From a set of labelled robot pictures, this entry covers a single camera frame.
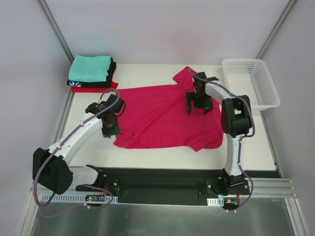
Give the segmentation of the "pink t shirt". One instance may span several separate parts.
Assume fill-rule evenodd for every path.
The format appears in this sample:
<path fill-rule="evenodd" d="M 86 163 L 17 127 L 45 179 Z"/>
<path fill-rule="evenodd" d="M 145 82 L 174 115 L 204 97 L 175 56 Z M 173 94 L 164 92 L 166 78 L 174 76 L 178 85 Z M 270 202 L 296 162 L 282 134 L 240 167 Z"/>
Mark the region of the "pink t shirt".
<path fill-rule="evenodd" d="M 186 93 L 194 90 L 189 67 L 174 77 L 174 85 L 126 88 L 119 91 L 126 109 L 118 118 L 121 129 L 114 145 L 126 149 L 190 147 L 194 151 L 222 145 L 221 111 L 187 111 Z"/>

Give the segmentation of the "white plastic laundry basket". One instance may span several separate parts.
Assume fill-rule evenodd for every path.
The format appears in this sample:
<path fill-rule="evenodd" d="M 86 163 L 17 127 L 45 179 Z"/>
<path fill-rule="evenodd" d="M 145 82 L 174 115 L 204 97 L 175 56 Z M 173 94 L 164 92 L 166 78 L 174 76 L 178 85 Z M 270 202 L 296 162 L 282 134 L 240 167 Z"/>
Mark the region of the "white plastic laundry basket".
<path fill-rule="evenodd" d="M 264 111 L 280 106 L 280 98 L 266 63 L 261 59 L 224 59 L 225 86 L 236 95 L 247 95 L 251 108 Z"/>

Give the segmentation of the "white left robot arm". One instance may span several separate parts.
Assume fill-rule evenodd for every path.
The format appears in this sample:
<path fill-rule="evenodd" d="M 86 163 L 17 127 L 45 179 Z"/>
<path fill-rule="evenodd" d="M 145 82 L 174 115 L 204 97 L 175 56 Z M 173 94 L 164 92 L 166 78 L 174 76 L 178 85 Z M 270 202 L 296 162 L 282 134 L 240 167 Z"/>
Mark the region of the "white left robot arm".
<path fill-rule="evenodd" d="M 81 147 L 96 133 L 111 138 L 121 132 L 118 117 L 126 109 L 126 102 L 111 94 L 107 100 L 90 104 L 78 123 L 47 149 L 38 148 L 33 153 L 32 178 L 35 185 L 42 185 L 61 195 L 70 188 L 89 187 L 99 191 L 105 187 L 103 170 L 93 165 L 70 167 Z"/>

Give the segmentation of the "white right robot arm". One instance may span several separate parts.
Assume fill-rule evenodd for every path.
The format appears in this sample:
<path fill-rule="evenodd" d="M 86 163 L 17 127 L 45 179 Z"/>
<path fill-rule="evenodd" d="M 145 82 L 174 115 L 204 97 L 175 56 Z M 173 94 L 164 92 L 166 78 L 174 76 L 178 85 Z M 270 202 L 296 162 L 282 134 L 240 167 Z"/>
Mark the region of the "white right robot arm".
<path fill-rule="evenodd" d="M 227 138 L 227 158 L 222 177 L 211 184 L 211 190 L 227 196 L 233 194 L 245 184 L 243 167 L 244 145 L 246 138 L 255 134 L 250 99 L 247 95 L 235 95 L 223 86 L 217 77 L 206 77 L 204 72 L 193 76 L 194 92 L 186 94 L 187 111 L 192 107 L 203 109 L 204 113 L 212 111 L 213 100 L 221 105 L 221 127 Z"/>

